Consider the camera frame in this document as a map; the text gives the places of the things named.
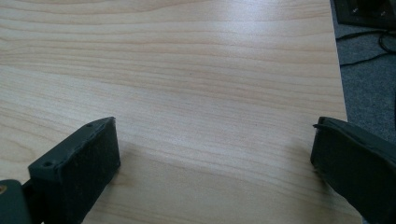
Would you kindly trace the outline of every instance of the table surface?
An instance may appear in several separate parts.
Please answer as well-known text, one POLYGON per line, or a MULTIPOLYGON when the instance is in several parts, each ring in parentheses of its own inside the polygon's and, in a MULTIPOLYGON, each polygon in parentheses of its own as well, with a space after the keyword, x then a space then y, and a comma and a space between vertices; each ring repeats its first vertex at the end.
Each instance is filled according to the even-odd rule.
POLYGON ((84 223, 360 223, 315 174, 346 119, 327 0, 0 2, 0 178, 116 117, 84 223))

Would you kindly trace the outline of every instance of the cable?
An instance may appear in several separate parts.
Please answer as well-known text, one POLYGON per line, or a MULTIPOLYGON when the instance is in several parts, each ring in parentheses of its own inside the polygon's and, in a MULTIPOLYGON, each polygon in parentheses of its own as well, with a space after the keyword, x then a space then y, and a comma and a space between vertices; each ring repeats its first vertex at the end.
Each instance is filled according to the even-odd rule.
POLYGON ((367 63, 369 61, 372 61, 372 60, 375 60, 375 59, 378 59, 378 58, 381 58, 381 57, 387 56, 387 55, 396 55, 396 50, 390 49, 384 44, 384 37, 385 36, 390 36, 390 37, 396 38, 396 34, 394 34, 394 33, 395 33, 395 31, 391 31, 391 30, 387 30, 387 31, 373 30, 373 31, 359 32, 359 33, 350 34, 350 35, 343 35, 343 36, 335 38, 335 41, 340 42, 340 41, 343 41, 343 40, 348 40, 348 39, 356 38, 356 37, 363 36, 363 35, 380 34, 380 36, 378 38, 378 45, 379 45, 379 47, 382 50, 385 51, 385 53, 381 53, 381 54, 375 55, 372 58, 356 61, 354 63, 343 63, 343 64, 340 64, 340 67, 356 65, 356 64, 360 64, 360 63, 367 63))
POLYGON ((394 105, 394 107, 395 107, 395 117, 394 117, 394 119, 395 119, 395 131, 396 131, 396 91, 395 91, 395 105, 394 105))

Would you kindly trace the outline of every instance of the black plastic part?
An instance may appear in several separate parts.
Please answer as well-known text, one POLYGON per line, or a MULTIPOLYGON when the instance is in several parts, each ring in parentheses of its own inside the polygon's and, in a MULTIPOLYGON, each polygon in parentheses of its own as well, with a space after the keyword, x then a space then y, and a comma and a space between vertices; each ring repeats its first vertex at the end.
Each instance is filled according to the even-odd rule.
POLYGON ((320 118, 311 162, 370 223, 396 223, 396 146, 350 123, 320 118))
POLYGON ((341 24, 396 29, 395 9, 389 0, 334 0, 341 24))
POLYGON ((32 224, 21 183, 17 180, 0 181, 0 223, 32 224))
POLYGON ((88 123, 29 166, 46 224, 78 224, 120 167, 114 118, 88 123))
POLYGON ((47 206, 44 203, 43 193, 35 191, 30 179, 22 186, 23 195, 30 213, 32 224, 41 224, 47 216, 47 206))

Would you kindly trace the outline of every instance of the screw hole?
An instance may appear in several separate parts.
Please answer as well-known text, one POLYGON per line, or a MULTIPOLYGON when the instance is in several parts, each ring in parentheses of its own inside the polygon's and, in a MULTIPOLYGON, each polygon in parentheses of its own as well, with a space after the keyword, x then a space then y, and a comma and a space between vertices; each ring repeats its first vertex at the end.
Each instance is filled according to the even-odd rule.
POLYGON ((53 165, 52 161, 46 161, 46 162, 44 162, 44 164, 43 164, 44 167, 49 167, 49 166, 51 166, 51 165, 53 165))
POLYGON ((7 186, 6 185, 0 185, 0 194, 6 192, 7 186))

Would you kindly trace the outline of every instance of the wood grain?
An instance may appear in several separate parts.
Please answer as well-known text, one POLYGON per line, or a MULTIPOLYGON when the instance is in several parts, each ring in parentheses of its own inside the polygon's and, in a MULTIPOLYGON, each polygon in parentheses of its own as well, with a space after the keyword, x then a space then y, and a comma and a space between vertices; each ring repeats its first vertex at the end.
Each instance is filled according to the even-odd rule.
POLYGON ((0 178, 117 118, 84 223, 359 223, 309 162, 346 118, 328 1, 0 1, 0 178))

